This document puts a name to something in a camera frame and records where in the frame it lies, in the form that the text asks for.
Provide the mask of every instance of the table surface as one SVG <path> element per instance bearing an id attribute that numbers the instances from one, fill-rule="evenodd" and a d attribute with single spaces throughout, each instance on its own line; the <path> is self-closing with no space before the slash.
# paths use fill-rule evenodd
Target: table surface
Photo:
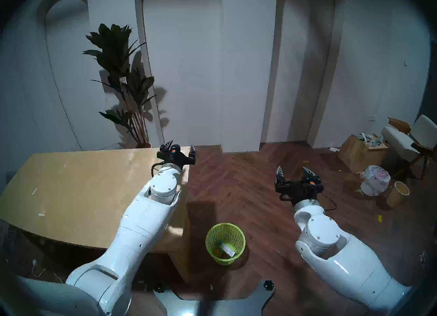
<path id="1" fill-rule="evenodd" d="M 53 240 L 108 248 L 122 214 L 151 178 L 151 166 L 161 161 L 156 158 L 158 150 L 34 154 L 2 193 L 0 218 Z M 181 151 L 188 155 L 189 147 Z M 188 173 L 189 166 L 184 166 L 182 189 Z M 183 195 L 154 251 L 180 247 L 186 217 Z"/>

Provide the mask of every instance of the paper scrap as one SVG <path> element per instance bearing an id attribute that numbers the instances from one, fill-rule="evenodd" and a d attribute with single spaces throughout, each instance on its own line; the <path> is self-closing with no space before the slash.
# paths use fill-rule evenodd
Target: paper scrap
<path id="1" fill-rule="evenodd" d="M 235 251 L 233 251 L 228 244 L 221 242 L 218 246 L 223 249 L 224 252 L 227 253 L 230 257 L 233 257 L 235 255 Z"/>

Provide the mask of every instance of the chair leg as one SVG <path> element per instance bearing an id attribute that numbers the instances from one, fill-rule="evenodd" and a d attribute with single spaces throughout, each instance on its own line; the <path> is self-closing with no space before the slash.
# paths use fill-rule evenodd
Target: chair leg
<path id="1" fill-rule="evenodd" d="M 408 162 L 407 165 L 401 169 L 399 169 L 394 175 L 393 178 L 398 177 L 400 174 L 402 174 L 403 172 L 407 172 L 408 169 L 414 164 L 416 163 L 421 157 L 423 157 L 423 155 L 419 155 L 418 157 L 416 157 L 414 160 L 412 160 L 411 162 Z"/>
<path id="2" fill-rule="evenodd" d="M 422 169 L 422 176 L 421 176 L 421 180 L 424 179 L 425 176 L 425 170 L 427 169 L 427 163 L 428 163 L 428 155 L 425 155 L 424 157 L 424 168 Z"/>

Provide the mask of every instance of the black knob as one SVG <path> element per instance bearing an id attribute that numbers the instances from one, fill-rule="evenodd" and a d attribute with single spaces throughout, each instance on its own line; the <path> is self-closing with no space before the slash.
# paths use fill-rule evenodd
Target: black knob
<path id="1" fill-rule="evenodd" d="M 156 285 L 156 287 L 155 287 L 155 291 L 156 291 L 157 293 L 159 293 L 159 294 L 165 291 L 164 286 L 162 285 L 162 283 L 158 283 L 158 284 Z"/>
<path id="2" fill-rule="evenodd" d="M 272 291 L 273 288 L 274 288 L 274 284 L 273 284 L 273 282 L 270 281 L 270 280 L 265 281 L 265 282 L 264 282 L 264 288 L 265 288 L 267 291 Z"/>

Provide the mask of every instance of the potted plant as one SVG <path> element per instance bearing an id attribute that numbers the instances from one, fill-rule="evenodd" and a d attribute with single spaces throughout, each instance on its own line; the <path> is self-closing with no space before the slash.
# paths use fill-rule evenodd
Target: potted plant
<path id="1" fill-rule="evenodd" d="M 132 49 L 128 46 L 132 29 L 128 25 L 121 28 L 113 24 L 109 29 L 103 23 L 99 32 L 90 32 L 86 37 L 100 50 L 85 50 L 84 55 L 94 56 L 97 63 L 108 71 L 108 83 L 92 80 L 113 88 L 123 99 L 125 109 L 99 112 L 115 124 L 125 127 L 137 142 L 137 148 L 150 148 L 144 121 L 144 105 L 154 96 L 148 97 L 154 77 L 142 77 L 138 69 L 129 70 L 129 56 L 142 44 Z"/>

